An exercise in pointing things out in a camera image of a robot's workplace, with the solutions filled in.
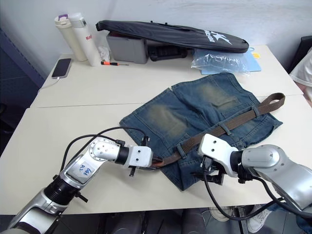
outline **yellow sticky note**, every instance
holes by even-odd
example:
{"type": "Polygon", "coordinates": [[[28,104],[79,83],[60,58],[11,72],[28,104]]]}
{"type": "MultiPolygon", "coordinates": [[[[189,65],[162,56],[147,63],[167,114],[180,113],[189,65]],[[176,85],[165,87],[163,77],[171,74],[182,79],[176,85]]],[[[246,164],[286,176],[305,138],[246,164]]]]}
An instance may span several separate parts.
{"type": "Polygon", "coordinates": [[[260,54],[257,52],[252,52],[252,55],[255,59],[259,59],[260,58],[260,54]]]}

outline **smartphone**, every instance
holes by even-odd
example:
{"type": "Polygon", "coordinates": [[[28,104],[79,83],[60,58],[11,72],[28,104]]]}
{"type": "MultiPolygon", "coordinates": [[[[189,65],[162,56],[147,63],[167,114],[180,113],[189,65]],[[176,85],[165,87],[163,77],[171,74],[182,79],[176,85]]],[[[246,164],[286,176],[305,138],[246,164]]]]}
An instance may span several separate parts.
{"type": "Polygon", "coordinates": [[[65,78],[68,75],[70,66],[72,65],[71,58],[60,59],[53,71],[52,79],[65,78]]]}

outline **white logo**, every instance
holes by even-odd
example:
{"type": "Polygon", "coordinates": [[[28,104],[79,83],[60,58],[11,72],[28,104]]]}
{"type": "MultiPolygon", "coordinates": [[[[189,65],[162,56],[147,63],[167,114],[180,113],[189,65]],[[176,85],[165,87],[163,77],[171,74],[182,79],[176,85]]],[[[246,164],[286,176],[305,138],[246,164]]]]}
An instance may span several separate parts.
{"type": "Polygon", "coordinates": [[[215,42],[214,38],[218,41],[219,39],[223,39],[224,41],[226,41],[228,44],[232,45],[232,43],[230,43],[230,41],[226,38],[226,36],[224,36],[223,34],[219,34],[219,33],[215,33],[213,31],[207,31],[205,30],[205,34],[208,37],[208,40],[210,42],[215,42]]]}

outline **gray box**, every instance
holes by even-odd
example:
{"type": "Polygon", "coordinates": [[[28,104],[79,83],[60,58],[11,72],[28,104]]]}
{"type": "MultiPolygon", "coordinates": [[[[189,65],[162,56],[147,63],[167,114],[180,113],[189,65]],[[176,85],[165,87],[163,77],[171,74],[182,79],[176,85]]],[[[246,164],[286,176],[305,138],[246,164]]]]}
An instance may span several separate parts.
{"type": "Polygon", "coordinates": [[[145,64],[147,62],[147,43],[145,39],[127,37],[110,32],[106,36],[114,60],[145,64]]]}

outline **black cable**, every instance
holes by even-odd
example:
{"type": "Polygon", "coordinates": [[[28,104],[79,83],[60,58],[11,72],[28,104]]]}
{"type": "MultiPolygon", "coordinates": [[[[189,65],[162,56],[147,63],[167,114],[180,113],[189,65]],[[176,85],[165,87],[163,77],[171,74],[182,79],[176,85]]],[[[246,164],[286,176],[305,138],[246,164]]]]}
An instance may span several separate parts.
{"type": "Polygon", "coordinates": [[[83,135],[83,136],[79,136],[75,139],[73,139],[67,146],[66,150],[65,150],[65,153],[64,153],[64,158],[63,158],[63,162],[62,162],[62,165],[61,165],[61,168],[60,168],[60,171],[62,171],[64,169],[64,166],[65,166],[65,162],[66,162],[66,157],[67,157],[67,154],[68,154],[68,151],[70,149],[70,147],[77,141],[77,140],[80,140],[80,139],[83,139],[83,138],[86,138],[86,137],[93,137],[93,139],[95,139],[96,137],[102,137],[102,138],[106,138],[106,139],[109,139],[109,140],[112,140],[112,141],[116,141],[115,139],[112,139],[110,137],[107,137],[107,136],[103,136],[103,135],[100,135],[100,134],[90,134],[90,135],[83,135]]]}
{"type": "Polygon", "coordinates": [[[207,181],[207,175],[206,175],[206,172],[204,172],[204,182],[205,182],[205,186],[206,186],[206,189],[209,193],[209,196],[211,198],[211,200],[213,201],[214,205],[217,207],[217,209],[221,212],[221,214],[223,214],[225,217],[231,219],[231,220],[236,220],[236,221],[242,221],[242,220],[246,220],[246,219],[249,219],[249,218],[252,218],[254,217],[255,215],[261,213],[262,211],[264,211],[266,208],[268,208],[269,206],[273,205],[274,203],[276,203],[276,201],[271,201],[269,203],[267,203],[266,205],[262,206],[259,210],[251,213],[251,214],[248,214],[244,217],[235,217],[235,216],[231,216],[231,215],[228,215],[227,213],[225,213],[222,208],[219,206],[219,204],[217,203],[213,193],[211,192],[210,190],[210,187],[208,185],[208,181],[207,181]]]}
{"type": "MultiPolygon", "coordinates": [[[[103,130],[102,132],[99,132],[97,135],[101,135],[105,132],[108,132],[108,131],[111,131],[111,130],[115,130],[115,129],[133,129],[133,130],[137,130],[141,133],[144,134],[144,136],[146,136],[146,133],[139,129],[139,128],[133,128],[133,127],[114,127],[114,128],[108,128],[108,129],[105,129],[103,130]]],[[[70,160],[68,163],[70,163],[71,161],[73,161],[74,158],[76,158],[83,150],[84,148],[86,148],[95,138],[97,138],[96,136],[91,138],[70,160]]],[[[64,169],[64,166],[65,166],[65,162],[66,162],[66,158],[67,158],[67,154],[68,154],[68,150],[65,151],[65,154],[64,154],[64,158],[63,158],[63,162],[62,162],[62,166],[60,168],[60,171],[62,171],[64,169]]]]}
{"type": "Polygon", "coordinates": [[[273,201],[275,201],[279,206],[281,206],[282,208],[284,208],[285,210],[289,211],[289,212],[292,212],[294,213],[295,215],[298,215],[298,216],[301,216],[301,217],[304,217],[304,218],[312,218],[312,214],[311,213],[308,213],[308,212],[303,212],[303,211],[299,211],[298,209],[295,209],[289,205],[287,205],[286,203],[284,202],[280,202],[271,192],[269,186],[267,185],[267,183],[261,179],[261,178],[258,178],[258,177],[255,177],[253,176],[253,179],[255,180],[258,180],[260,181],[264,188],[265,188],[265,191],[267,191],[268,195],[270,196],[270,198],[272,198],[273,201]]]}

